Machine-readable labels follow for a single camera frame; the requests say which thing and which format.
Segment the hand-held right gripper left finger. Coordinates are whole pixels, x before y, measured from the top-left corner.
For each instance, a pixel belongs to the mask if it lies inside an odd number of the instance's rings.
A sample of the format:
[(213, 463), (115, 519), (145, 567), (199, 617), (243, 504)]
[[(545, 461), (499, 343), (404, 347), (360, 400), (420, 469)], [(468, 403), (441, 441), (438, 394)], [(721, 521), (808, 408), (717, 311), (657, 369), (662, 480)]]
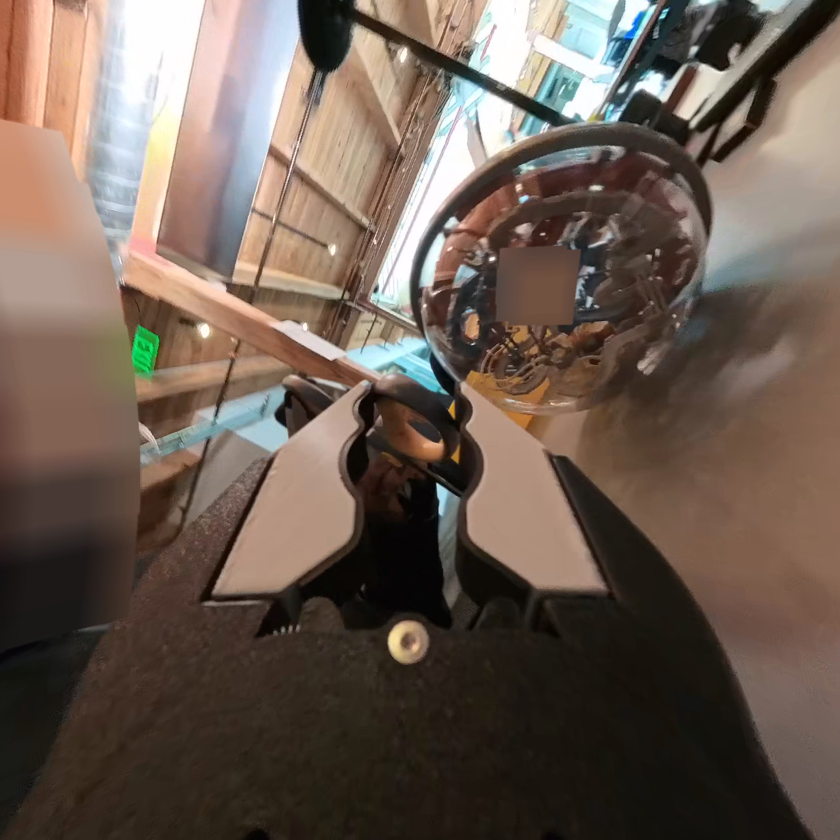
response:
[(350, 388), (290, 433), (275, 453), (209, 592), (212, 601), (257, 601), (313, 581), (360, 543), (361, 497), (350, 475), (364, 444), (363, 400), (371, 383)]

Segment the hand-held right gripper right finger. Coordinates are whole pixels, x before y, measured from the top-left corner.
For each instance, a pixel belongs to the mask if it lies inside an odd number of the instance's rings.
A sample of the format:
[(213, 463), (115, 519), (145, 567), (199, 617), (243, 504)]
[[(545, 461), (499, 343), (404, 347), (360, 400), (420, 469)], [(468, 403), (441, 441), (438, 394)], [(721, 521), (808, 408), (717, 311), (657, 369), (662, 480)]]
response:
[(460, 394), (465, 441), (479, 457), (465, 496), (468, 545), (535, 595), (607, 595), (550, 453), (471, 385)]

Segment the clear dome marble maze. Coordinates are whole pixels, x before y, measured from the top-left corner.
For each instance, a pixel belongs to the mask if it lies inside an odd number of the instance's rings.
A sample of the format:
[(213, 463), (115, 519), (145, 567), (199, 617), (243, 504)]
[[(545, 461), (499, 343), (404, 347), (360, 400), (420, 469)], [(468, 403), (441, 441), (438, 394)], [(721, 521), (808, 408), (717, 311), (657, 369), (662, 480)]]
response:
[(414, 252), (438, 386), (503, 411), (584, 411), (651, 372), (705, 274), (711, 199), (674, 141), (626, 122), (553, 129), (471, 172)]

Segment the green exit sign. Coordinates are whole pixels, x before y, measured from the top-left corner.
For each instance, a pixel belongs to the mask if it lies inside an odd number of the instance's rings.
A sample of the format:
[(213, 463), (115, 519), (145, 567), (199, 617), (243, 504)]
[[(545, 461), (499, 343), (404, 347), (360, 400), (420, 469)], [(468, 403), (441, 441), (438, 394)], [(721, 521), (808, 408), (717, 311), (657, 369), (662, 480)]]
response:
[(132, 343), (132, 364), (135, 375), (151, 376), (156, 368), (161, 345), (160, 337), (153, 331), (138, 325)]

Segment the black floor lamp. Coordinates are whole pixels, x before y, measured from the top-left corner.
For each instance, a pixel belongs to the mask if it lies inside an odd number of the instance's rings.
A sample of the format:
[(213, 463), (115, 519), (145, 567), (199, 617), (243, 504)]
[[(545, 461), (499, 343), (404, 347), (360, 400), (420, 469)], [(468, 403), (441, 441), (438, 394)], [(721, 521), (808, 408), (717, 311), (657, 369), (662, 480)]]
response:
[(551, 127), (560, 128), (574, 123), (561, 112), (367, 14), (358, 9), (355, 2), (298, 1), (297, 13), (301, 43), (314, 69), (322, 73), (340, 68), (350, 53), (354, 29), (360, 26), (388, 44), (407, 48), (424, 64), (467, 81)]

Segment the silver spiral air duct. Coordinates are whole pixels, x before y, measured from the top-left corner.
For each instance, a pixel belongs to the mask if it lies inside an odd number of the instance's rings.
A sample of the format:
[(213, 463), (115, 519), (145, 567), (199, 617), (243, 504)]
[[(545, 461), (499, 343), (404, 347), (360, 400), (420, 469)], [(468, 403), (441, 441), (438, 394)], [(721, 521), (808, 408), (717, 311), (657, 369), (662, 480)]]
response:
[(108, 3), (86, 180), (106, 230), (133, 225), (162, 62), (158, 3)]

